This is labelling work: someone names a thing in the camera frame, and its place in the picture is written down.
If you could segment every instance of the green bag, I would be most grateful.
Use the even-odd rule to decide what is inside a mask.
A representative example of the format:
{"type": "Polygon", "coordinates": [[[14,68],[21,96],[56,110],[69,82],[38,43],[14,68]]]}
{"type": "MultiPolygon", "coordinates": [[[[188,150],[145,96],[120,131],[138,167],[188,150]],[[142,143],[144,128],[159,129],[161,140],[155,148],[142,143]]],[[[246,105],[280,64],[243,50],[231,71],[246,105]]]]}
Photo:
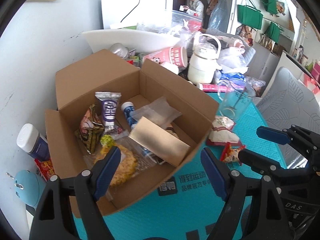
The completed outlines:
{"type": "Polygon", "coordinates": [[[246,5],[238,4],[238,22],[254,29],[261,30],[263,15],[250,0],[249,2],[253,7],[247,5],[247,0],[246,5]]]}
{"type": "Polygon", "coordinates": [[[278,43],[279,41],[279,36],[280,36],[280,30],[281,27],[279,24],[271,22],[268,29],[265,32],[265,35],[268,36],[270,39],[278,43]]]}
{"type": "Polygon", "coordinates": [[[278,14],[277,10],[277,0],[260,0],[265,10],[270,14],[278,14]]]}

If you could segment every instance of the patterned shirt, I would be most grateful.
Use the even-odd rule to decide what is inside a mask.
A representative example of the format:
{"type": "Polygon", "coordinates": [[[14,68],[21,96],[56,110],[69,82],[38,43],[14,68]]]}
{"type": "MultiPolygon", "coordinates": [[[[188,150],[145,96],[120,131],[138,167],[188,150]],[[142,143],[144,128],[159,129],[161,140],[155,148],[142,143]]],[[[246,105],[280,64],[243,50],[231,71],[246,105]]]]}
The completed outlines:
{"type": "Polygon", "coordinates": [[[203,18],[203,11],[204,11],[204,5],[200,0],[195,1],[189,1],[189,9],[187,10],[188,14],[195,14],[197,13],[199,15],[199,18],[203,18]]]}

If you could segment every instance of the glass measuring cup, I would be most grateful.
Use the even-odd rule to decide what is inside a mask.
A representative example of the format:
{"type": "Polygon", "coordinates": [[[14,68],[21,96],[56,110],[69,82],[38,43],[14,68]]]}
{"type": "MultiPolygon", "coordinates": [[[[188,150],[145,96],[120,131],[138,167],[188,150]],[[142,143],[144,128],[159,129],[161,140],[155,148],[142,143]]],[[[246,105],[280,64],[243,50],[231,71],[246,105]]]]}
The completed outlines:
{"type": "Polygon", "coordinates": [[[221,97],[221,86],[218,85],[218,97],[221,99],[219,113],[233,121],[239,119],[256,96],[256,91],[246,82],[232,78],[227,81],[227,89],[224,97],[221,97]]]}

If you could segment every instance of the person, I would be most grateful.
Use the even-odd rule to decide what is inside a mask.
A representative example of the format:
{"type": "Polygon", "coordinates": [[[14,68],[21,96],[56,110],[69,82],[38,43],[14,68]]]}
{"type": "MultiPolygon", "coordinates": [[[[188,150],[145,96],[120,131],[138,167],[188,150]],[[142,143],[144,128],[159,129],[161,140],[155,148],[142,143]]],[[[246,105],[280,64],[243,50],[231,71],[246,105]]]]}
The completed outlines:
{"type": "Polygon", "coordinates": [[[190,0],[188,6],[183,5],[183,8],[187,10],[186,13],[191,15],[196,13],[199,18],[203,18],[204,5],[200,0],[190,0]]]}

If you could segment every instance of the teal tabletop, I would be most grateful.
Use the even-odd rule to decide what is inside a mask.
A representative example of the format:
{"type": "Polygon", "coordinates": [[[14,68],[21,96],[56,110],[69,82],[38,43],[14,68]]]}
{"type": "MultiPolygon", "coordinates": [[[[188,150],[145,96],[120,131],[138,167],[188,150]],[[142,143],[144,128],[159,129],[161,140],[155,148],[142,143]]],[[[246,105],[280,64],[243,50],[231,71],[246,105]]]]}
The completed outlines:
{"type": "MultiPolygon", "coordinates": [[[[216,93],[209,93],[220,101],[216,93]]],[[[246,148],[278,161],[286,167],[277,144],[256,135],[259,126],[267,126],[254,104],[251,104],[237,121],[233,131],[246,148]]],[[[221,147],[210,147],[220,157],[221,147]]],[[[243,164],[229,165],[247,177],[260,178],[243,164]]],[[[246,197],[244,208],[251,201],[246,197]]],[[[123,211],[105,216],[115,240],[205,240],[217,221],[224,202],[215,195],[200,163],[200,151],[192,162],[183,166],[168,182],[163,183],[142,200],[123,211]]],[[[87,239],[81,219],[75,218],[81,239],[87,239]]],[[[240,239],[238,225],[233,239],[240,239]]]]}

